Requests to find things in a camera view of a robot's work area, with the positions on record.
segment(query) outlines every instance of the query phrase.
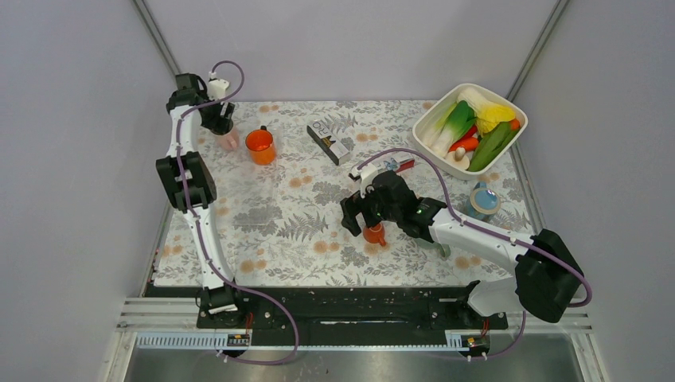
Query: white connector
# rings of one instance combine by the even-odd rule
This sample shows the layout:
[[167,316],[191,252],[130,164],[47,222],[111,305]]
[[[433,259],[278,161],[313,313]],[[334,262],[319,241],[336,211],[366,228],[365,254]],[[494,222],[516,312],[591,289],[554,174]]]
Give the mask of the white connector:
[[209,94],[209,99],[216,100],[224,98],[228,94],[230,83],[220,78],[211,78],[206,83],[206,92]]

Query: green cucumber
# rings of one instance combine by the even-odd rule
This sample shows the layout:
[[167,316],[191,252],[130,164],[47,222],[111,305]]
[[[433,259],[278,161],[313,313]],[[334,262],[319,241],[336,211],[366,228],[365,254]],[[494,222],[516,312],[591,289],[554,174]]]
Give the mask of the green cucumber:
[[486,166],[489,165],[502,150],[504,150],[504,142],[508,143],[511,138],[513,138],[511,135],[511,123],[499,123],[497,127],[486,134],[478,144],[467,171],[475,172],[486,168]]

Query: small orange cup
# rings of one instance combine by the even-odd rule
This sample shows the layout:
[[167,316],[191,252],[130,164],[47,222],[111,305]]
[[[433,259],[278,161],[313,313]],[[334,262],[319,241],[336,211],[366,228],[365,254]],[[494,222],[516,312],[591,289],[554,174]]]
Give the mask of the small orange cup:
[[382,247],[387,245],[387,242],[384,241],[384,226],[382,223],[379,223],[373,228],[364,228],[363,229],[363,238],[365,241],[372,244],[379,244]]
[[265,126],[246,136],[246,147],[256,165],[269,165],[276,158],[274,139]]

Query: carrot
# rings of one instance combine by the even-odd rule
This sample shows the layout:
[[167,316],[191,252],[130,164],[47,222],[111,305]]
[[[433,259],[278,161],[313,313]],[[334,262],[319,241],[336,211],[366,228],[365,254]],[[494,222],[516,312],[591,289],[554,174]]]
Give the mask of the carrot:
[[521,123],[517,119],[512,119],[511,120],[511,130],[518,130],[521,128]]
[[452,146],[450,146],[448,152],[455,151],[459,147],[464,147],[464,150],[466,150],[466,152],[476,150],[476,147],[478,147],[478,138],[469,137],[460,139],[457,142],[455,142]]

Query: white bowl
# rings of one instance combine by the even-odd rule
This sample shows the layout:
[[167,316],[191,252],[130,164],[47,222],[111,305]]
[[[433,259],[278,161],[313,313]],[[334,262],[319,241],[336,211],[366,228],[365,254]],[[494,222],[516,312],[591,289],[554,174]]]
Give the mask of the white bowl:
[[[461,170],[458,169],[457,167],[454,167],[452,164],[450,164],[448,161],[445,160],[445,158],[441,158],[440,156],[434,154],[428,147],[426,147],[422,141],[419,139],[420,133],[423,132],[425,129],[432,127],[438,120],[443,117],[443,114],[447,111],[447,108],[450,107],[451,104],[453,104],[457,100],[457,96],[459,93],[466,89],[466,88],[474,88],[476,89],[479,93],[481,93],[487,100],[492,101],[494,103],[499,103],[500,105],[508,106],[513,109],[513,111],[516,112],[516,119],[518,122],[521,123],[521,129],[518,131],[518,134],[516,134],[513,139],[511,139],[511,142],[504,148],[504,150],[499,153],[492,162],[490,162],[486,168],[480,171],[476,172],[471,172],[471,171],[466,171],[466,170]],[[501,158],[502,155],[506,151],[509,150],[511,145],[513,145],[514,142],[516,142],[516,139],[523,134],[523,131],[525,131],[525,128],[527,127],[527,115],[516,105],[510,103],[507,99],[504,97],[495,94],[481,86],[478,86],[476,84],[460,84],[457,85],[454,89],[450,90],[449,93],[447,93],[439,102],[437,102],[433,107],[431,107],[429,110],[427,110],[424,115],[422,115],[422,118],[420,118],[415,125],[412,127],[412,137],[414,138],[414,143],[415,147],[417,150],[428,156],[429,159],[431,159],[432,162],[434,162],[435,165],[437,165],[441,170],[449,173],[453,177],[458,177],[459,179],[463,179],[465,181],[469,181],[471,179],[476,178],[478,175],[481,175],[482,173],[485,173],[492,167],[492,165]]]

